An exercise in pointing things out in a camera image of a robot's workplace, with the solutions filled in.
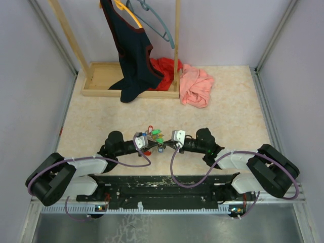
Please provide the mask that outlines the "green key tag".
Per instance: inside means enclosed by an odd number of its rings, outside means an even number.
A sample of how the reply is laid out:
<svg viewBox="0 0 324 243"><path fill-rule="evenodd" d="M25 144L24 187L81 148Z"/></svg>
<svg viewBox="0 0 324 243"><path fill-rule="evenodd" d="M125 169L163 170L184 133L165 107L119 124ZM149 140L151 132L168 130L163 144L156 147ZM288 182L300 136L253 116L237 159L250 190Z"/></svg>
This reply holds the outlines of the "green key tag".
<svg viewBox="0 0 324 243"><path fill-rule="evenodd" d="M156 129L156 130L152 130L151 131L151 134L152 135L157 135L157 134L160 134L161 133L161 130L159 130L159 129Z"/></svg>
<svg viewBox="0 0 324 243"><path fill-rule="evenodd" d="M163 142L164 142L164 139L163 139L163 138L157 138L157 139L156 139L156 141L157 141L158 143L161 143L161 144L163 144Z"/></svg>

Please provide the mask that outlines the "red key tag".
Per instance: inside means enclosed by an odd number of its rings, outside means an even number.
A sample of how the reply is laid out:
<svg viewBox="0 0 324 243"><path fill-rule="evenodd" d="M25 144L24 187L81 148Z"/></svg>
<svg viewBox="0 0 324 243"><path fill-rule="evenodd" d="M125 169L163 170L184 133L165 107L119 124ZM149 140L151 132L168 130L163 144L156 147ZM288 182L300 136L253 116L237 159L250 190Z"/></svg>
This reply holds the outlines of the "red key tag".
<svg viewBox="0 0 324 243"><path fill-rule="evenodd" d="M149 125L148 126L148 132L150 133L150 132L152 132L153 131L153 126L152 125Z"/></svg>

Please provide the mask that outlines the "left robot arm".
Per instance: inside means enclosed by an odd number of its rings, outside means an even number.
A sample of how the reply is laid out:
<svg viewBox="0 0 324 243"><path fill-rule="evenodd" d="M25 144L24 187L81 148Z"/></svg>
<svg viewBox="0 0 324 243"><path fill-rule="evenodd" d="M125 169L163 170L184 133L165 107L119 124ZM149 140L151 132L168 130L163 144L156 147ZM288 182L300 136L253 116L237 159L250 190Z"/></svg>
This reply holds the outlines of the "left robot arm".
<svg viewBox="0 0 324 243"><path fill-rule="evenodd" d="M148 133L136 133L132 140L125 141L120 131L113 131L94 156L64 158L57 152L50 154L27 178L25 185L28 193L44 206L51 206L65 196L88 195L99 201L105 196L105 188L93 176L122 165L117 159L119 156L136 153L148 159L145 152L162 145L162 141L150 139Z"/></svg>

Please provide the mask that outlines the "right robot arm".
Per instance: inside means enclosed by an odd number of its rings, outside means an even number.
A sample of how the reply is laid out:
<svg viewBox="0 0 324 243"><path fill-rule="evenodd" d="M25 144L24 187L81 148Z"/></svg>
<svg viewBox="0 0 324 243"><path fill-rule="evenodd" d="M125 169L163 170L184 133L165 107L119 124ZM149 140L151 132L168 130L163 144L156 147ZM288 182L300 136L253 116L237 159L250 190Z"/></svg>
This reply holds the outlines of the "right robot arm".
<svg viewBox="0 0 324 243"><path fill-rule="evenodd" d="M164 142L175 153L193 152L203 154L203 161L212 169L243 170L226 187L231 200L238 200L246 192L266 191L273 197L294 200L299 195L296 179L299 169L270 144L263 144L254 151L229 150L216 143L208 128L199 129L192 138L183 130L174 130L171 139ZM295 194L287 197L291 186Z"/></svg>

